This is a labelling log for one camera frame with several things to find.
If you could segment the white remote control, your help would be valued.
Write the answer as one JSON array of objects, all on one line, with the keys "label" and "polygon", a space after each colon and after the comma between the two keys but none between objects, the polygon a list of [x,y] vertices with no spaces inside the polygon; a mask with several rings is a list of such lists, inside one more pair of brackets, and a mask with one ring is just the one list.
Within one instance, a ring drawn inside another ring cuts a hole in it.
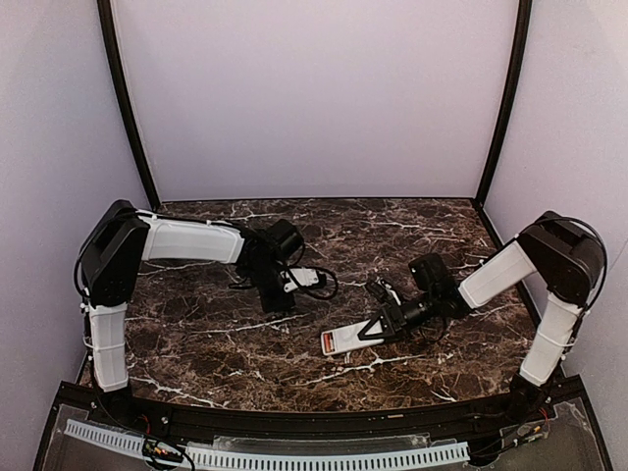
[{"label": "white remote control", "polygon": [[[320,336],[320,344],[322,348],[322,354],[325,356],[332,356],[337,354],[347,353],[353,350],[358,350],[370,346],[382,344],[381,340],[361,341],[357,334],[360,329],[367,323],[367,321],[359,322],[356,324],[336,328],[325,331]],[[324,333],[332,333],[334,337],[335,352],[332,354],[326,354],[324,352],[322,335]]]}]

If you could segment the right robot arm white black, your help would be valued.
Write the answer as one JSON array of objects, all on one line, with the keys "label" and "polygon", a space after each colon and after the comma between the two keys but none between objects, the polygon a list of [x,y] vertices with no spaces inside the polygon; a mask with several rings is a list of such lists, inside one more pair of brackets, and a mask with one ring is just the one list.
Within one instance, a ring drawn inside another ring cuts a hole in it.
[{"label": "right robot arm white black", "polygon": [[504,414],[523,421],[549,396],[551,382],[602,291],[608,257],[601,236],[587,223],[547,211],[465,279],[458,281],[441,255],[428,253],[408,268],[421,295],[393,300],[379,287],[383,308],[361,328],[359,340],[400,340],[427,322],[462,319],[523,280],[543,281],[547,301],[531,346],[513,375]]}]

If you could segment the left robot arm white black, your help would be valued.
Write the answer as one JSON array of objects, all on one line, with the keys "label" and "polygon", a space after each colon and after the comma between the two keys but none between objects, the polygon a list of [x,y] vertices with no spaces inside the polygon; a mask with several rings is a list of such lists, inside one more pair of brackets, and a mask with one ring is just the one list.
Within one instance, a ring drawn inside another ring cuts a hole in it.
[{"label": "left robot arm white black", "polygon": [[126,388],[125,320],[142,263],[191,260],[235,266],[258,291],[266,313],[290,310],[288,260],[304,241],[296,226],[279,220],[265,229],[227,221],[193,221],[115,201],[80,248],[75,287],[86,320],[95,385],[105,393]]}]

